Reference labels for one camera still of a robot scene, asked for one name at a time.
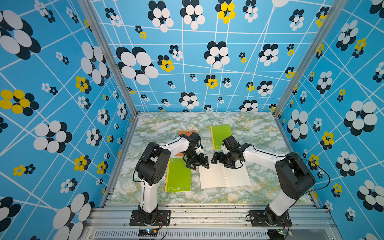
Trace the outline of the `green cover notebook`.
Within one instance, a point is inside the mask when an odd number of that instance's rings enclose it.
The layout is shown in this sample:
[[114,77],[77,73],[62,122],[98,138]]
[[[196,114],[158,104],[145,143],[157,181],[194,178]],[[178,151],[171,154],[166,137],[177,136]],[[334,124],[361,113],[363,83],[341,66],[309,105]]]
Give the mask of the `green cover notebook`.
[[232,135],[231,126],[210,126],[214,150],[221,150],[223,140]]
[[166,192],[190,192],[191,169],[182,158],[171,158],[167,167]]

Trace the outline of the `orange cover notebook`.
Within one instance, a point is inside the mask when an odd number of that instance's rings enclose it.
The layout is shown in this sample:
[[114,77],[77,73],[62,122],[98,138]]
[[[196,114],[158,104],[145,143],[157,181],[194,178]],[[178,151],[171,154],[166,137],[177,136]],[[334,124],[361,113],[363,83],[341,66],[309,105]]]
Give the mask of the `orange cover notebook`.
[[[178,131],[178,136],[180,136],[180,135],[187,135],[188,137],[190,137],[192,133],[196,133],[196,132],[197,132],[196,130],[191,130],[191,131]],[[178,154],[176,155],[176,157],[178,157],[178,158],[181,158],[181,157],[183,157],[183,156],[184,156],[183,153],[178,153]]]

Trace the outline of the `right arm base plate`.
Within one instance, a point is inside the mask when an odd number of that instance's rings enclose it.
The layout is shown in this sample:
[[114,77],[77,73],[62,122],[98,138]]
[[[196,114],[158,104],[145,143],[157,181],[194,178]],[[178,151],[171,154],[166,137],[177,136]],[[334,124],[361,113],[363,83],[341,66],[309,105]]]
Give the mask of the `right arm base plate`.
[[253,227],[292,227],[293,223],[288,212],[281,216],[268,211],[249,211],[246,221]]

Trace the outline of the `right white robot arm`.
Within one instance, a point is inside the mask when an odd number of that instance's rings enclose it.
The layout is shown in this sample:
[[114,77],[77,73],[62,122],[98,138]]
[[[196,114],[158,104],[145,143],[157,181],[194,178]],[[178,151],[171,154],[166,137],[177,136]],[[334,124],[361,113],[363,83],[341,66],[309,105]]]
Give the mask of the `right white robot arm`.
[[237,161],[258,164],[276,172],[281,190],[264,212],[264,221],[270,226],[280,223],[283,215],[316,183],[304,160],[293,152],[279,155],[244,144],[236,149],[215,152],[211,163],[235,169]]

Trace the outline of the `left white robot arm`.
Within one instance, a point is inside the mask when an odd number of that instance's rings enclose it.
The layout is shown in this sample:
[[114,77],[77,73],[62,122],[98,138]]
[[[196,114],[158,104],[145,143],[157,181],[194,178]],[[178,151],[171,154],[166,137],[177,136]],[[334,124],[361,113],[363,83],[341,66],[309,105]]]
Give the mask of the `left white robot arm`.
[[142,186],[138,205],[139,219],[151,225],[158,219],[158,183],[164,177],[172,156],[183,154],[183,161],[190,170],[197,166],[209,169],[209,157],[204,155],[201,137],[196,132],[179,135],[167,143],[150,142],[135,167]]

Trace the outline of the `lined notebook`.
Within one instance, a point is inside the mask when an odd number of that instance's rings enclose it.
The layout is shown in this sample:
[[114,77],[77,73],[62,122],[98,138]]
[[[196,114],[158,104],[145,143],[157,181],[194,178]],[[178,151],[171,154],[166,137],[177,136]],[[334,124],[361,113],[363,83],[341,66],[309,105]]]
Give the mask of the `lined notebook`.
[[199,166],[199,173],[202,189],[251,185],[245,165],[239,169],[225,168],[222,164],[211,164],[209,169]]

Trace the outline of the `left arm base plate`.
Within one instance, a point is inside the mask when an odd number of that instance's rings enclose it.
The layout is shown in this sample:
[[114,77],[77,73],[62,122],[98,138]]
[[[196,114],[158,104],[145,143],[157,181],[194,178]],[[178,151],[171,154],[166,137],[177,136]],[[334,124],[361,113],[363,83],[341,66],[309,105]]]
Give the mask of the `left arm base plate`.
[[169,226],[170,220],[171,211],[169,210],[155,210],[153,213],[133,210],[129,225],[138,227]]

